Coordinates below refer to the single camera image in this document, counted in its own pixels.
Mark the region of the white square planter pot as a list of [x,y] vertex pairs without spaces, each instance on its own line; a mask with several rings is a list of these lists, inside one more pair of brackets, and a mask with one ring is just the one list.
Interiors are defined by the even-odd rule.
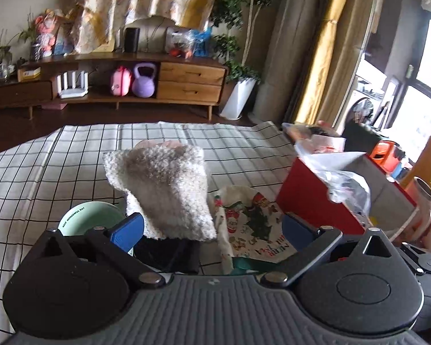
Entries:
[[238,81],[220,112],[220,117],[231,121],[238,120],[256,83],[255,78]]

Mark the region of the white wifi router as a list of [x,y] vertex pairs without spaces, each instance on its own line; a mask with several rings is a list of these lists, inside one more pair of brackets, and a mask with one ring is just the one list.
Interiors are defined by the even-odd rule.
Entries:
[[82,98],[88,94],[88,73],[68,71],[56,78],[57,96],[62,99]]

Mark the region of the purple kettlebell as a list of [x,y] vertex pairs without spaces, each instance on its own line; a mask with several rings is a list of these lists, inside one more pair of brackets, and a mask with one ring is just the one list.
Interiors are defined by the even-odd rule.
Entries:
[[[139,69],[151,69],[151,76],[142,76]],[[149,98],[155,92],[155,75],[156,66],[153,63],[142,62],[134,67],[134,82],[132,83],[131,90],[133,94],[140,98]]]

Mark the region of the christmas print cloth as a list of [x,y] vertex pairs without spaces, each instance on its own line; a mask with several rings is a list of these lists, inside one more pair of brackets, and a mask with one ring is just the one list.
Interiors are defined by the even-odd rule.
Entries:
[[297,252],[282,232],[282,211],[259,191],[226,186],[214,207],[223,274],[267,273]]

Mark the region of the pink mesh bath pouf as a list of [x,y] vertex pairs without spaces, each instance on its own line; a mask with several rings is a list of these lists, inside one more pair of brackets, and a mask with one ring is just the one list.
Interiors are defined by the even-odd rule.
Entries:
[[142,140],[139,143],[137,143],[134,148],[135,149],[145,149],[145,148],[151,148],[153,146],[164,146],[170,149],[176,149],[180,146],[183,146],[182,143],[175,141],[175,140],[168,140],[164,142],[157,142],[153,140]]

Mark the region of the clear bubble wrap sheet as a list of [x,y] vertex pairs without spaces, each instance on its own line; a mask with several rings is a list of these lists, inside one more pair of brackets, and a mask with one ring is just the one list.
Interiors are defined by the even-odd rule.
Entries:
[[363,227],[369,225],[371,189],[359,174],[332,167],[340,152],[332,146],[315,150],[310,139],[302,139],[294,145],[297,156],[322,181],[331,202],[344,204]]

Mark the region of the white fluffy knit cloth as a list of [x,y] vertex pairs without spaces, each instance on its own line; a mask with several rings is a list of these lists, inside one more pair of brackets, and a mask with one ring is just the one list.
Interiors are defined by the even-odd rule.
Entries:
[[145,237],[196,242],[216,238],[202,148],[109,151],[103,154],[103,166],[109,184],[126,195],[127,214],[144,217]]

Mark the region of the potted green tree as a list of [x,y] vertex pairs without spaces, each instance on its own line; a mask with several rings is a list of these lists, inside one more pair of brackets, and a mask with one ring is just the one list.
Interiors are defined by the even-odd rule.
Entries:
[[209,27],[218,31],[211,36],[215,59],[228,70],[226,80],[238,82],[260,79],[258,71],[247,64],[258,17],[275,0],[215,0]]

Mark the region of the white fan-shaped decoration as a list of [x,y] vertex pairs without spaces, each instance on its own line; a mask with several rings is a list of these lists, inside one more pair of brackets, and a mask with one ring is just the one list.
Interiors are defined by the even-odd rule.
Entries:
[[171,19],[152,16],[150,18],[136,20],[124,26],[138,28],[138,52],[163,53],[165,51],[166,30],[168,26],[174,26]]

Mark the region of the blue plastic bag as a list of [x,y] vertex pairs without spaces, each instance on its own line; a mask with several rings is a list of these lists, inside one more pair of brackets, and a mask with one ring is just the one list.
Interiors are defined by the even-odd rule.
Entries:
[[194,40],[194,57],[209,57],[210,42],[211,42],[211,27],[207,27],[204,31],[192,30],[191,34]]

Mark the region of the white black checkered tablecloth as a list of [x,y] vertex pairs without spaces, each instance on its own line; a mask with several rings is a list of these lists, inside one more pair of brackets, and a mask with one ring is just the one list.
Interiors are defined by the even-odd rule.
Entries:
[[102,201],[125,208],[108,183],[103,154],[143,140],[178,141],[205,154],[209,191],[245,185],[274,200],[295,151],[271,122],[253,127],[179,123],[66,126],[0,153],[0,343],[12,326],[2,294],[13,272],[48,228],[72,207]]

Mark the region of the floral yellow draped sheet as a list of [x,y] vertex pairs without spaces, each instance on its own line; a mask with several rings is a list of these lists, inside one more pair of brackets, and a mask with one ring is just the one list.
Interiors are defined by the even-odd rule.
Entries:
[[120,28],[160,16],[177,26],[202,29],[215,0],[74,0],[74,51],[88,54],[108,44]]

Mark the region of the clear bag of toys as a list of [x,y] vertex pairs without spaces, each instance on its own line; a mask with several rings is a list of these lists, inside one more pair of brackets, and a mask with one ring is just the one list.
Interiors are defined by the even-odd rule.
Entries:
[[176,58],[193,57],[195,36],[192,30],[168,26],[166,29],[165,52]]

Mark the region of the red cardboard shoe box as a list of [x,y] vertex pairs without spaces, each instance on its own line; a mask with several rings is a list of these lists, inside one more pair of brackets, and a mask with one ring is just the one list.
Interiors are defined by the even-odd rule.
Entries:
[[419,213],[399,184],[361,152],[297,157],[276,203],[315,227],[333,226],[350,235],[377,227],[390,240]]

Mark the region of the yellow box on shelf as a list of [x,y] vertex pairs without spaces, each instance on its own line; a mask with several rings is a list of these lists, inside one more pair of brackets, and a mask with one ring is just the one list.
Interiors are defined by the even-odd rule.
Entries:
[[20,68],[18,69],[18,82],[29,82],[38,80],[40,78],[40,74],[40,67],[35,69]]

